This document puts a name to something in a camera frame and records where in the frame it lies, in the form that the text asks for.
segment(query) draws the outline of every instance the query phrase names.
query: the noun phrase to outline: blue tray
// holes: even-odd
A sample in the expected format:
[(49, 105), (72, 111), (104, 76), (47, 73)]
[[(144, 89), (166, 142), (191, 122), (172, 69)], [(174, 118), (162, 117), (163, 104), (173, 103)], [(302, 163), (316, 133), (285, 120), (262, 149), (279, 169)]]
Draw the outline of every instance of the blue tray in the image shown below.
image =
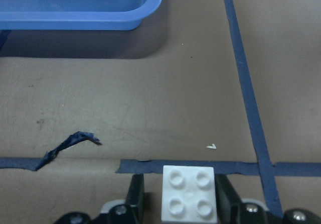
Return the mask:
[(0, 0), (2, 30), (132, 30), (162, 0)]

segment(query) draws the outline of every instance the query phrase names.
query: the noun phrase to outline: lego brick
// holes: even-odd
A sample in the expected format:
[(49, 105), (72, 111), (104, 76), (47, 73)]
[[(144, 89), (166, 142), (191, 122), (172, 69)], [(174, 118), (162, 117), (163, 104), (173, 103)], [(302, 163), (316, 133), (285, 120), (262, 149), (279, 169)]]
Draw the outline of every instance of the lego brick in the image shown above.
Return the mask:
[(163, 223), (217, 223), (214, 169), (164, 166)]

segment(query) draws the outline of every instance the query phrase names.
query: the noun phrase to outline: bolt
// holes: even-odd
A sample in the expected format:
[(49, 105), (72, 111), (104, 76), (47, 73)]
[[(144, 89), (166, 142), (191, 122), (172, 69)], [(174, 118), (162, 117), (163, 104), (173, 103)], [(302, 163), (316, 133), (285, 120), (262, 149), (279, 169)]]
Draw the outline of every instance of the bolt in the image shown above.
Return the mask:
[(306, 216), (302, 211), (295, 210), (293, 212), (293, 219), (305, 221), (306, 220)]
[(127, 212), (127, 208), (124, 205), (119, 205), (116, 207), (115, 212), (117, 215), (123, 215)]
[(70, 224), (81, 224), (83, 222), (83, 218), (81, 215), (72, 216), (70, 218)]
[(257, 213), (259, 211), (259, 208), (255, 204), (248, 203), (246, 204), (246, 210), (248, 212)]

